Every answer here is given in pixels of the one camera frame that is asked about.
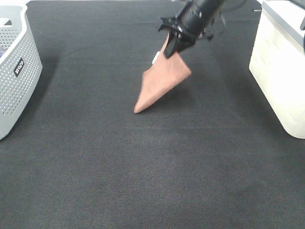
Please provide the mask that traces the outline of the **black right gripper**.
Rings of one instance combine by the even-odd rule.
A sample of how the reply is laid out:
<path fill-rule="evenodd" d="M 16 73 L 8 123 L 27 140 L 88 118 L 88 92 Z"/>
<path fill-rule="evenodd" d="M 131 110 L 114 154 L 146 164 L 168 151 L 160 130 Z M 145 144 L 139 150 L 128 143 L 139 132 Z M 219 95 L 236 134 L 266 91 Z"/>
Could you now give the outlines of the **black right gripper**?
<path fill-rule="evenodd" d="M 214 35 L 206 27 L 214 19 L 213 4 L 186 4 L 174 17 L 161 18 L 159 30 L 169 32 L 163 51 L 166 58 L 194 46 L 197 39 L 211 40 Z"/>

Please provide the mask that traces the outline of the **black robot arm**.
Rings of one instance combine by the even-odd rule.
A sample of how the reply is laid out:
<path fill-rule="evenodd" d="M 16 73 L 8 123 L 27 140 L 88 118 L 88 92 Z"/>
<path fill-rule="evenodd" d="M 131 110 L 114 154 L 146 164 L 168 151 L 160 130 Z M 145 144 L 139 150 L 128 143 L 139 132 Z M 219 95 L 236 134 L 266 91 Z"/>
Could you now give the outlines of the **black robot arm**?
<path fill-rule="evenodd" d="M 221 15 L 224 0 L 189 0 L 173 17 L 161 18 L 159 30 L 167 30 L 169 37 L 163 51 L 166 58 L 195 45 L 199 39 L 211 40 L 215 17 Z"/>

